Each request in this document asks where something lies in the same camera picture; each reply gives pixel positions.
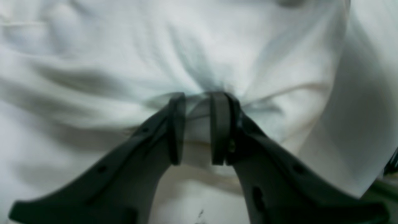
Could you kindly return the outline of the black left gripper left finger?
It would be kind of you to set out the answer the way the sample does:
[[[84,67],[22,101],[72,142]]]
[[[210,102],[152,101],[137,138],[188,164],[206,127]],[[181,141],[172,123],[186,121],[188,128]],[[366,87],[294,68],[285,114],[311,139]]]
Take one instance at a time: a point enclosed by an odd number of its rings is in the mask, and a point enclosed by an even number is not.
[[[146,224],[158,182],[181,164],[185,94],[147,119],[123,144],[71,183],[34,200],[16,201],[19,224]]]

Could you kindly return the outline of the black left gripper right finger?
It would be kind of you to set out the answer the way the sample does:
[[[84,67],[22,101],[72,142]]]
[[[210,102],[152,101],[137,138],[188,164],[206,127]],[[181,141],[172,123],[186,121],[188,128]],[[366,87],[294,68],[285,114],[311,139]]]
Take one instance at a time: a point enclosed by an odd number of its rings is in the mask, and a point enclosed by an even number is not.
[[[328,184],[270,139],[233,95],[210,94],[211,158],[235,170],[252,224],[386,224],[383,203]]]

